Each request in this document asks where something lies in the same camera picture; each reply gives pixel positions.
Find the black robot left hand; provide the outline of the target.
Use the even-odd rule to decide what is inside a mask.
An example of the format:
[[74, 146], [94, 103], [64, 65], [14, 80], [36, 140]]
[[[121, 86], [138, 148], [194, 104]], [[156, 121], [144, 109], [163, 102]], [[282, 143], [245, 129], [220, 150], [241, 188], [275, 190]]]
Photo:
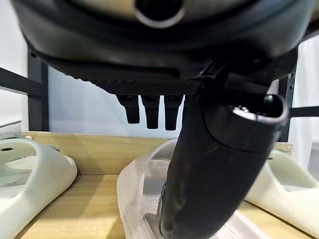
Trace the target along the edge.
[[289, 117], [271, 83], [294, 70], [316, 0], [14, 0], [33, 54], [117, 96], [155, 128], [184, 103], [157, 209], [165, 239], [207, 239], [236, 211]]

